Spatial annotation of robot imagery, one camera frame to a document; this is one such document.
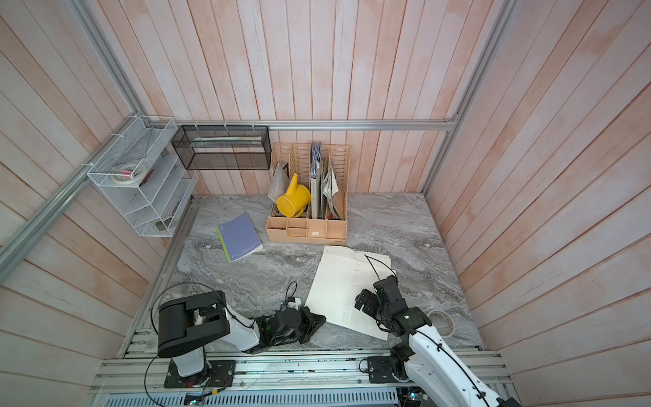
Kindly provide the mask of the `cream notebook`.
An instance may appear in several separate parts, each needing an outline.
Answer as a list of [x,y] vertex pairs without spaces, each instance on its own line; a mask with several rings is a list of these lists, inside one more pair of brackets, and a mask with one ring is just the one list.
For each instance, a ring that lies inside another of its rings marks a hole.
[[388,334],[377,327],[375,320],[354,305],[362,290],[371,291],[379,278],[392,274],[390,266],[391,258],[385,254],[325,246],[306,306],[339,327],[388,340]]

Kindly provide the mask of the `purple notebook green spine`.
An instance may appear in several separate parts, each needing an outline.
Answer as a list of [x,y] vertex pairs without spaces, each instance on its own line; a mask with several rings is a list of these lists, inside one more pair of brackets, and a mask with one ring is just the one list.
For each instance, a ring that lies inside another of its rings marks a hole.
[[238,261],[264,248],[247,213],[218,225],[216,230],[229,263]]

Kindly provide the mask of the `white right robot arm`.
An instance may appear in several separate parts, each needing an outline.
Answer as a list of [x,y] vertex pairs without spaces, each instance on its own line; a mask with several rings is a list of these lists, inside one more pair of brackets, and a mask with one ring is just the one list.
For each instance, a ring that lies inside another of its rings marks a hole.
[[371,383],[409,383],[427,394],[437,406],[518,406],[489,388],[449,347],[430,318],[409,307],[400,293],[398,278],[389,276],[363,289],[354,307],[374,319],[401,343],[388,356],[366,360]]

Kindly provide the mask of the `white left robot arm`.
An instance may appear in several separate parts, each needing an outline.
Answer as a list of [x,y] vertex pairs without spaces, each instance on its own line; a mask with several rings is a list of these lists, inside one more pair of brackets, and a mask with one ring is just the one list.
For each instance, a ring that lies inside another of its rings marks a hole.
[[205,352],[205,346],[215,341],[258,354],[285,344],[304,344],[327,321],[294,298],[273,315],[249,319],[215,290],[167,301],[159,306],[158,315],[158,356],[171,359],[171,374],[181,380],[207,378],[215,372]]

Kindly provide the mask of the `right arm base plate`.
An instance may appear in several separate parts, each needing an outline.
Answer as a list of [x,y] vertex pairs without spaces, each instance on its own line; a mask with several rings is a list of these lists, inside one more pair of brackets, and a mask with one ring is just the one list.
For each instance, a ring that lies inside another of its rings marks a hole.
[[370,356],[366,359],[367,374],[371,383],[405,383],[410,381],[403,363],[395,356]]

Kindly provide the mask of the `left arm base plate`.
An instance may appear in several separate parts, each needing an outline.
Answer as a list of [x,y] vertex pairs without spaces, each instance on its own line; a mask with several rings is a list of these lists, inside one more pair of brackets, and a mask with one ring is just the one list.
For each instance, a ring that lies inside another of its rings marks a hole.
[[234,360],[207,360],[202,370],[183,376],[178,364],[172,360],[164,380],[164,388],[230,388],[236,364]]

